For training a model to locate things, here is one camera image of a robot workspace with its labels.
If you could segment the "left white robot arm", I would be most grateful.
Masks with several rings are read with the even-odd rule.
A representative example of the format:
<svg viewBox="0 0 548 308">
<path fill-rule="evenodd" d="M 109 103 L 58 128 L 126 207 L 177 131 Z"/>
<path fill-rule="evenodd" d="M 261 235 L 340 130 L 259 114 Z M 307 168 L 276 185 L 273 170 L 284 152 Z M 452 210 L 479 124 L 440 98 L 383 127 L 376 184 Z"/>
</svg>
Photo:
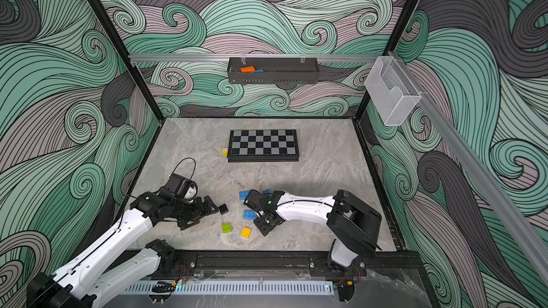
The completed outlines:
<svg viewBox="0 0 548 308">
<path fill-rule="evenodd" d="M 113 262 L 141 235 L 160 222 L 177 222 L 181 229 L 216 214 L 210 197 L 189 202 L 172 195 L 146 192 L 98 240 L 52 275 L 40 272 L 27 287 L 27 307 L 102 307 L 143 277 L 169 276 L 176 252 L 165 240 L 147 244 L 123 264 Z"/>
</svg>

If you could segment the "black lego brick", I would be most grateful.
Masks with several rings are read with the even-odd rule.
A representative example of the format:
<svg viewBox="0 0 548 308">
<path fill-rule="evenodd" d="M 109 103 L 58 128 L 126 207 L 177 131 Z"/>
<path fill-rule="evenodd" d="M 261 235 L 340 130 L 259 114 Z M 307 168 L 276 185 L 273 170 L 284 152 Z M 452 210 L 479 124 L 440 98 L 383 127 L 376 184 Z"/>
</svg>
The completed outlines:
<svg viewBox="0 0 548 308">
<path fill-rule="evenodd" d="M 218 207 L 219 208 L 219 212 L 221 213 L 221 215 L 224 215 L 228 212 L 228 207 L 226 204 L 223 204 L 221 206 Z"/>
</svg>

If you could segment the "green lego brick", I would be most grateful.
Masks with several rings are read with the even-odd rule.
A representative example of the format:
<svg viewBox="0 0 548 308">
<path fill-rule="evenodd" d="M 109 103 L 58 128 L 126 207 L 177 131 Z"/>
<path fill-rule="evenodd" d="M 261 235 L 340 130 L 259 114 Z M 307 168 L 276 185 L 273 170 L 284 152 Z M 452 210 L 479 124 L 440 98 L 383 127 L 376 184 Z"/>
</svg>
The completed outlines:
<svg viewBox="0 0 548 308">
<path fill-rule="evenodd" d="M 228 233 L 231 233 L 233 231 L 233 226 L 230 222 L 225 222 L 221 225 L 222 227 L 222 233 L 223 234 L 228 234 Z"/>
</svg>

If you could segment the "yellow lego brick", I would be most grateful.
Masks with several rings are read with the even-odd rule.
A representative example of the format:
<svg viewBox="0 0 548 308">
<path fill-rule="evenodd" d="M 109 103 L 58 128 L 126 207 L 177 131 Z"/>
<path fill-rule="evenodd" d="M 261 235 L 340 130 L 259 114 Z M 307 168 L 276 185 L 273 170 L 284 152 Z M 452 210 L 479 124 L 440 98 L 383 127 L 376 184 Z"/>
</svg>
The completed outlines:
<svg viewBox="0 0 548 308">
<path fill-rule="evenodd" d="M 248 239 L 251 236 L 251 233 L 252 233 L 252 229 L 249 228 L 249 227 L 244 226 L 241 230 L 240 236 L 245 238 L 245 239 Z"/>
</svg>

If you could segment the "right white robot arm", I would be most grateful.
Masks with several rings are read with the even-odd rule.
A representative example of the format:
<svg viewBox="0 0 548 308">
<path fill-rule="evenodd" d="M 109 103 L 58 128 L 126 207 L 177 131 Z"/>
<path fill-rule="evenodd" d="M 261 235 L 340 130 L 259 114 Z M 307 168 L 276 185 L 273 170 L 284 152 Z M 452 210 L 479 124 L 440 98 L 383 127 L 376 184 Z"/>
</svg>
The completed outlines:
<svg viewBox="0 0 548 308">
<path fill-rule="evenodd" d="M 346 275 L 356 258 L 373 258 L 380 249 L 381 214 L 350 191 L 313 198 L 285 191 L 262 194 L 252 190 L 243 203 L 258 215 L 253 223 L 263 236 L 293 220 L 327 226 L 335 235 L 327 256 L 327 265 L 335 276 Z"/>
</svg>

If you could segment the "blue long lego brick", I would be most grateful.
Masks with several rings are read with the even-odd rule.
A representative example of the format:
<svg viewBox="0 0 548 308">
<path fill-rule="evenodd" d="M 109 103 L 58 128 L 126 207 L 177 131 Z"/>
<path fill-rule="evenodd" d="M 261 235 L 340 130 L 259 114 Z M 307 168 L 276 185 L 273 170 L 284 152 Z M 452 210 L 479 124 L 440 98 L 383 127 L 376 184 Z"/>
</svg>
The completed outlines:
<svg viewBox="0 0 548 308">
<path fill-rule="evenodd" d="M 258 214 L 252 210 L 244 210 L 243 211 L 243 219 L 244 220 L 255 220 L 258 217 Z"/>
</svg>

